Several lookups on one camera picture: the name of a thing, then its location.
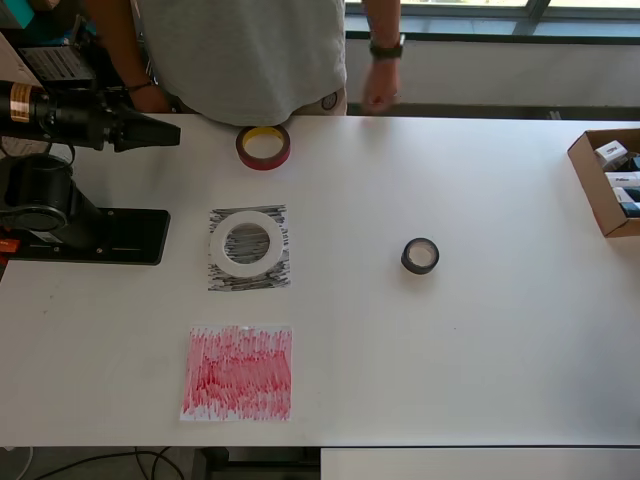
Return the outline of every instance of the black metal base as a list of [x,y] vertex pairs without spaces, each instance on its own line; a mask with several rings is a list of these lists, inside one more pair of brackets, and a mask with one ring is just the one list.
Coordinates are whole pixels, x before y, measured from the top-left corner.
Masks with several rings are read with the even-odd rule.
[[157,265],[162,260],[169,229],[166,210],[101,208],[111,222],[109,238],[93,250],[76,250],[65,245],[44,242],[27,231],[13,230],[11,237],[21,240],[12,260],[40,262],[115,263]]

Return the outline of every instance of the hand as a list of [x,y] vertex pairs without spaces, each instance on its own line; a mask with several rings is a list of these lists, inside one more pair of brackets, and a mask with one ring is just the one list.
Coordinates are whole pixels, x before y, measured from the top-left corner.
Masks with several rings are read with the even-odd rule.
[[171,107],[162,89],[156,85],[141,88],[129,94],[133,106],[142,113],[171,113]]
[[365,113],[382,113],[393,105],[398,84],[397,59],[373,62],[364,86],[362,108]]

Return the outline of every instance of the logo on shirt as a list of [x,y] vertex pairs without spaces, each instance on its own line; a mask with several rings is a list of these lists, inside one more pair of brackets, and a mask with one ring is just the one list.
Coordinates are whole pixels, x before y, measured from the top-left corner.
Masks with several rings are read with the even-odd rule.
[[325,110],[331,110],[336,106],[336,103],[338,103],[338,93],[334,92],[331,95],[324,97],[320,102],[320,105],[322,105],[322,108]]

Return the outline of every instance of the wall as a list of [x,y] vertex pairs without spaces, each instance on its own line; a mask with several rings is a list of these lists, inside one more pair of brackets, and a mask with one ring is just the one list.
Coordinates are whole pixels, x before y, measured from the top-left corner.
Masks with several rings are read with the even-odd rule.
[[[369,61],[347,41],[351,99]],[[402,103],[640,106],[640,46],[407,42],[401,80]]]

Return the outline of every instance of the wrist strap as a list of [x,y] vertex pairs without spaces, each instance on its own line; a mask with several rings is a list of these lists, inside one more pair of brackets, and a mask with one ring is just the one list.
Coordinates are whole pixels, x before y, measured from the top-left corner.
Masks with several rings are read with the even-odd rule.
[[152,86],[155,86],[155,83],[153,83],[153,80],[149,80],[147,83],[143,83],[141,85],[134,85],[133,87],[126,87],[126,88],[129,93],[133,93],[133,92],[137,92],[138,90],[142,90],[143,88],[152,87]]

